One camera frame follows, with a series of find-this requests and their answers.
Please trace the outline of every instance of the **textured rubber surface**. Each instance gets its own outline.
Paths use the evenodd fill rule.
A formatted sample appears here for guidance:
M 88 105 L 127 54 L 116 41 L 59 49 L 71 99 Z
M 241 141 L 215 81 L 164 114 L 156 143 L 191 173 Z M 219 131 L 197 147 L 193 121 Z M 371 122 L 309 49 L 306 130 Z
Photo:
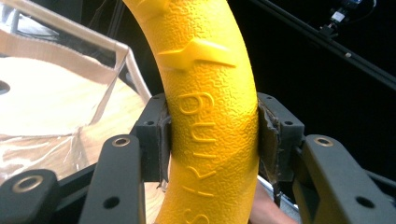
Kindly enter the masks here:
M 172 116 L 161 224 L 247 223 L 256 187 L 257 94 L 225 0 L 124 0 L 159 66 Z

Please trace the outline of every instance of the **bolt hole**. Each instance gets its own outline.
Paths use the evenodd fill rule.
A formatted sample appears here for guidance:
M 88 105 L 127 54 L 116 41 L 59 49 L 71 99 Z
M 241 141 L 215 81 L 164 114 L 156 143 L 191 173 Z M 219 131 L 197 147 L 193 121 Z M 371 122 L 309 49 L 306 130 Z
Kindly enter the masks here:
M 118 138 L 113 141 L 113 146 L 114 147 L 124 147 L 128 145 L 131 142 L 129 138 Z
M 329 139 L 324 138 L 324 137 L 315 138 L 314 141 L 315 141 L 318 145 L 321 145 L 321 146 L 323 146 L 323 147 L 332 147 L 332 146 L 333 146 L 332 141 L 330 141 Z
M 358 202 L 361 206 L 364 206 L 367 208 L 375 208 L 375 205 L 372 201 L 370 201 L 364 197 L 361 197 L 361 196 L 356 197 L 356 202 Z
M 119 205 L 119 203 L 120 203 L 119 197 L 111 197 L 105 200 L 105 202 L 103 203 L 103 207 L 105 209 L 113 209 L 114 207 Z
M 153 124 L 154 124 L 154 121 L 149 120 L 149 121 L 146 121 L 145 124 L 146 124 L 146 125 L 153 125 Z
M 43 182 L 44 178 L 41 175 L 31 175 L 18 181 L 13 187 L 12 191 L 16 193 L 24 193 L 31 189 L 35 189 Z

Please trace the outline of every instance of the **black metal bracket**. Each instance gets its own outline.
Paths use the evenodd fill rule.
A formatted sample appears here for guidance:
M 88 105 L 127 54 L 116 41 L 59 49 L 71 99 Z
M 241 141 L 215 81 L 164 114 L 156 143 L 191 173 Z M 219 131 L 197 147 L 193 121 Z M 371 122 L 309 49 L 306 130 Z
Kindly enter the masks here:
M 273 184 L 293 181 L 304 223 L 393 223 L 395 208 L 347 150 L 259 93 L 259 152 Z M 99 161 L 61 181 L 51 171 L 15 175 L 0 188 L 0 223 L 145 223 L 144 181 L 167 180 L 170 125 L 156 95 L 131 131 L 109 138 Z

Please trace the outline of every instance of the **plastic bag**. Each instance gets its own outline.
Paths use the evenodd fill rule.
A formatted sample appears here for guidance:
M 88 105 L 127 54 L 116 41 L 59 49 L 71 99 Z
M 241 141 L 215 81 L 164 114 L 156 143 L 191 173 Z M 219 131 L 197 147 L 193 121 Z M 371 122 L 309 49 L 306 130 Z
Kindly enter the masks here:
M 38 168 L 61 179 L 88 165 L 81 130 L 125 62 L 144 101 L 149 91 L 127 46 L 28 1 L 0 0 L 0 12 L 0 185 Z

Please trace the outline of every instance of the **transparent plastic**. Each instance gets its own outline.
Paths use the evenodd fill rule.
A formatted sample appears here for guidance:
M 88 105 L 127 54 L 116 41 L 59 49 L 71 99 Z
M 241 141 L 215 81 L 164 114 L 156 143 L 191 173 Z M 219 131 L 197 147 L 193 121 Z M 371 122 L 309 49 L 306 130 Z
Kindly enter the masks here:
M 102 117 L 131 50 L 25 0 L 0 0 L 0 185 L 29 169 L 62 179 L 89 163 L 81 130 Z

